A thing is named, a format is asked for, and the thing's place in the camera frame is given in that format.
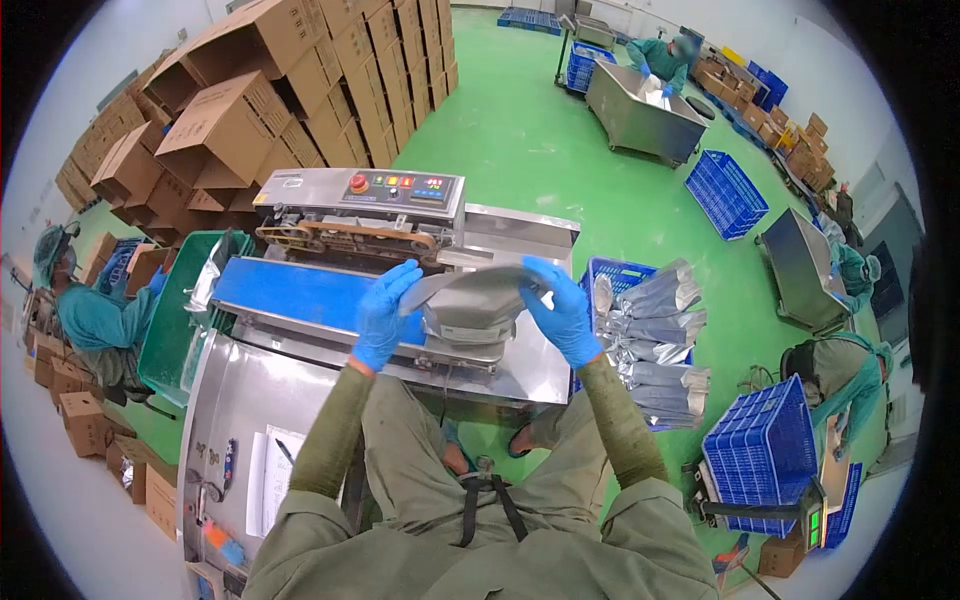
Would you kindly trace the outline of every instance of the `hand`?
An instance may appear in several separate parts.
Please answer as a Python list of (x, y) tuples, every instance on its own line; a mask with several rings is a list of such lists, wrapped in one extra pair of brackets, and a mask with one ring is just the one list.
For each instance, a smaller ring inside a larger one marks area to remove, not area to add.
[(147, 284), (147, 287), (154, 293), (154, 297), (157, 297), (163, 291), (163, 284), (166, 282), (167, 274), (163, 273), (163, 265), (160, 265), (156, 268), (154, 276), (150, 277), (150, 283)]
[(423, 276), (413, 258), (377, 278), (360, 299), (357, 338), (353, 357), (373, 372), (379, 372), (400, 343), (406, 317), (396, 313), (400, 296)]
[(603, 349), (590, 330), (587, 293), (563, 269), (536, 256), (524, 256), (523, 266), (543, 278), (553, 290), (553, 310), (529, 288), (520, 297), (546, 339), (557, 347), (573, 369), (580, 369)]

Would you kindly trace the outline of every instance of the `black strap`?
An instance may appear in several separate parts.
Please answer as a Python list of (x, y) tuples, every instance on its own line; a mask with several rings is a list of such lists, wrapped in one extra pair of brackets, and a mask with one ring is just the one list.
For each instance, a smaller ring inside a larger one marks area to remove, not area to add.
[(506, 514), (507, 520), (510, 521), (510, 527), (514, 530), (516, 540), (523, 541), (527, 537), (527, 528), (523, 524), (523, 518), (520, 517), (516, 504), (507, 493), (507, 486), (499, 475), (492, 475), (489, 480), (469, 477), (460, 483), (467, 490), (467, 498), (464, 500), (464, 533), (460, 537), (460, 541), (453, 545), (466, 548), (473, 541), (473, 536), (477, 530), (477, 496), (481, 490), (489, 490), (490, 483), (493, 484), (496, 496), (500, 499), (500, 504), (503, 505), (503, 512)]
[(500, 503), (503, 504), (503, 512), (507, 514), (507, 520), (510, 521), (510, 526), (514, 530), (516, 540), (523, 541), (523, 539), (527, 537), (527, 527), (523, 524), (523, 519), (516, 510), (514, 500), (507, 493), (507, 487), (503, 485), (503, 480), (500, 479), (499, 475), (494, 475), (492, 480), (493, 488), (496, 490), (496, 495), (500, 498)]

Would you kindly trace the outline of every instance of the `blue conveyor belt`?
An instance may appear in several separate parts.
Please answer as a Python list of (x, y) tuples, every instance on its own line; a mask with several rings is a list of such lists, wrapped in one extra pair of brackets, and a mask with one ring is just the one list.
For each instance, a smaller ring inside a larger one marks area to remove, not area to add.
[[(357, 305), (375, 279), (295, 263), (234, 257), (213, 299), (281, 317), (356, 331)], [(410, 315), (400, 341), (422, 346), (422, 314)]]

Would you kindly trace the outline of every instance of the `person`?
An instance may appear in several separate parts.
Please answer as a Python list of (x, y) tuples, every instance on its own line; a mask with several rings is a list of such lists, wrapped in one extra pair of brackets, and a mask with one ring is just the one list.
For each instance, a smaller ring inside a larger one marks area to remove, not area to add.
[[(297, 456), (245, 599), (719, 598), (654, 436), (590, 332), (586, 294), (551, 263), (523, 264), (549, 284), (553, 308), (525, 288), (523, 301), (585, 388), (534, 428), (546, 435), (530, 444), (552, 445), (550, 455), (509, 489), (494, 476), (492, 491), (477, 491), (446, 471), (451, 445), (437, 420), (378, 374), (400, 337), (398, 300), (422, 275), (408, 260), (360, 301), (358, 339)], [(361, 426), (384, 520), (355, 536), (335, 498)], [(622, 492), (598, 527), (608, 460)]]
[(40, 234), (34, 248), (34, 286), (53, 293), (63, 333), (97, 376), (107, 398), (120, 404), (126, 404), (128, 397), (143, 401), (153, 392), (137, 376), (136, 363), (167, 275), (157, 268), (150, 282), (127, 300), (123, 296), (126, 280), (122, 278), (116, 286), (109, 282), (120, 261), (116, 254), (92, 286), (79, 283), (74, 276), (77, 253), (70, 245), (74, 235), (60, 225)]
[(630, 68), (644, 77), (653, 73), (667, 82), (663, 87), (664, 98), (684, 90), (686, 72), (696, 53), (697, 46), (689, 36), (676, 36), (670, 42), (656, 37), (635, 39), (627, 44), (627, 55), (634, 62)]
[(874, 295), (874, 283), (880, 280), (880, 259), (872, 254), (864, 258), (846, 244), (830, 242), (830, 275), (840, 276), (847, 290), (846, 294), (833, 292), (833, 297), (855, 315)]
[(842, 435), (833, 452), (838, 461), (863, 431), (893, 367), (890, 344), (874, 344), (848, 331), (788, 348), (780, 360), (783, 379), (794, 373), (800, 376), (814, 428), (828, 417), (840, 416), (835, 428)]

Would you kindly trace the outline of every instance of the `green jacket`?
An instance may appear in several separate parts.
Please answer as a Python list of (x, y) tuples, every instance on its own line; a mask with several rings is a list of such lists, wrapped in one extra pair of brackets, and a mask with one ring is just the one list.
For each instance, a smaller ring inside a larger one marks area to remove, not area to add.
[[(343, 478), (348, 454), (341, 457), (337, 449), (353, 448), (355, 440), (347, 430), (359, 422), (371, 380), (347, 367), (300, 450), (276, 525), (253, 562), (245, 600), (447, 600), (491, 594), (496, 598), (718, 599), (716, 576), (693, 533), (683, 497), (658, 478), (666, 476), (653, 435), (645, 424), (642, 430), (634, 430), (638, 436), (626, 435), (631, 431), (623, 428), (626, 421), (637, 417), (643, 424), (643, 420), (616, 373), (602, 360), (577, 374), (588, 395), (593, 395), (590, 402), (601, 437), (619, 432), (632, 448), (624, 453), (613, 441), (604, 441), (624, 490), (603, 523), (602, 541), (544, 528), (531, 530), (521, 542), (493, 542), (470, 549), (447, 545), (436, 531), (414, 536), (373, 528), (354, 536), (332, 499), (336, 484), (330, 484)], [(606, 411), (608, 406), (629, 408), (624, 413), (627, 418), (614, 417)], [(327, 428), (334, 414), (341, 419), (334, 421), (339, 426)], [(332, 444), (333, 438), (340, 440)], [(641, 479), (631, 483), (631, 474)]]
[(666, 51), (666, 44), (666, 41), (655, 37), (630, 42), (627, 44), (627, 55), (634, 62), (630, 68), (639, 71), (640, 66), (646, 63), (654, 75), (665, 81), (664, 85), (670, 84), (674, 93), (679, 94), (684, 89), (689, 67), (686, 60), (671, 57)]

